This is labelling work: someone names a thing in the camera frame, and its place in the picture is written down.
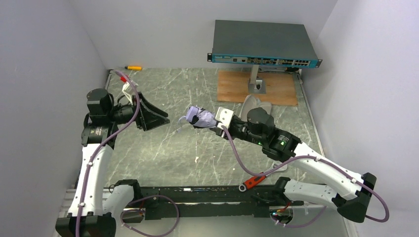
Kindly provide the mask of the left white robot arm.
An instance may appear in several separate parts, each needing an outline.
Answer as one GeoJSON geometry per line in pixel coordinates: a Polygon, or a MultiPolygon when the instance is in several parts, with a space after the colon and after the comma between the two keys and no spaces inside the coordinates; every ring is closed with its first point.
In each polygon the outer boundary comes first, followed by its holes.
{"type": "Polygon", "coordinates": [[[142,93],[132,97],[132,104],[115,105],[106,89],[87,94],[88,114],[84,118],[82,167],[76,193],[66,217],[57,219],[55,229],[62,237],[113,237],[126,206],[144,195],[135,179],[120,180],[108,198],[104,198],[108,163],[115,148],[121,124],[135,122],[148,131],[170,122],[168,114],[149,103],[142,93]]]}

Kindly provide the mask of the pink umbrella case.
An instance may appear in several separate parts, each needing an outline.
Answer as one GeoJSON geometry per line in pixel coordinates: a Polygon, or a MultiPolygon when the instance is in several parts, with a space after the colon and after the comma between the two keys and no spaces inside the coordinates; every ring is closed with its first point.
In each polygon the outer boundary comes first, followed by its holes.
{"type": "Polygon", "coordinates": [[[272,104],[270,102],[261,102],[260,99],[256,98],[255,96],[248,95],[242,104],[238,117],[242,121],[247,121],[248,112],[255,108],[262,108],[270,115],[272,104]]]}

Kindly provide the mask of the lilac umbrella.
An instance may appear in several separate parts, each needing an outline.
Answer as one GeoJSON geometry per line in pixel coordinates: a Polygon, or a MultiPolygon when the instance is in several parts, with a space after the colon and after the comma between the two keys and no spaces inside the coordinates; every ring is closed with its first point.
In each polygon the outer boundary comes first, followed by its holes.
{"type": "Polygon", "coordinates": [[[180,117],[177,124],[180,124],[183,120],[187,121],[195,129],[207,128],[213,132],[217,131],[219,123],[215,120],[215,115],[212,112],[198,106],[190,106],[186,115],[180,117]]]}

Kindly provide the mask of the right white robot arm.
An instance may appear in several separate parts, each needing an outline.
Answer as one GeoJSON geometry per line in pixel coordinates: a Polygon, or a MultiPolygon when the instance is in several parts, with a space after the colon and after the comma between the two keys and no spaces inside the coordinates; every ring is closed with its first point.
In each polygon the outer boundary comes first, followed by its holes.
{"type": "Polygon", "coordinates": [[[368,217],[376,176],[353,172],[325,158],[300,138],[277,128],[274,118],[262,108],[250,110],[247,121],[242,121],[232,110],[220,107],[215,120],[218,135],[226,136],[229,141],[237,138],[259,145],[268,158],[291,164],[321,179],[320,184],[310,184],[279,178],[272,191],[276,199],[324,205],[356,223],[368,217]]]}

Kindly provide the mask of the wooden base board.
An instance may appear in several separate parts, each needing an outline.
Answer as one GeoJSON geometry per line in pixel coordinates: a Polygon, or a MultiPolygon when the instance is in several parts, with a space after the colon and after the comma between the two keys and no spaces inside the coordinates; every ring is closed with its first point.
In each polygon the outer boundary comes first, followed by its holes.
{"type": "Polygon", "coordinates": [[[279,106],[297,106],[297,96],[293,74],[258,73],[265,83],[265,93],[249,91],[250,72],[219,71],[217,100],[220,102],[243,103],[248,95],[262,102],[279,106]]]}

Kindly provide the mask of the network switch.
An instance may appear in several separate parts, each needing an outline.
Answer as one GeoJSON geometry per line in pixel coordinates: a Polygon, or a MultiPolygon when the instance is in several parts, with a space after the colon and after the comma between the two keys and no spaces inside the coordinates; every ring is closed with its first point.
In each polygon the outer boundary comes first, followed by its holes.
{"type": "Polygon", "coordinates": [[[266,83],[257,74],[261,66],[318,68],[318,58],[303,24],[216,20],[212,63],[251,66],[248,92],[264,94],[266,83]]]}

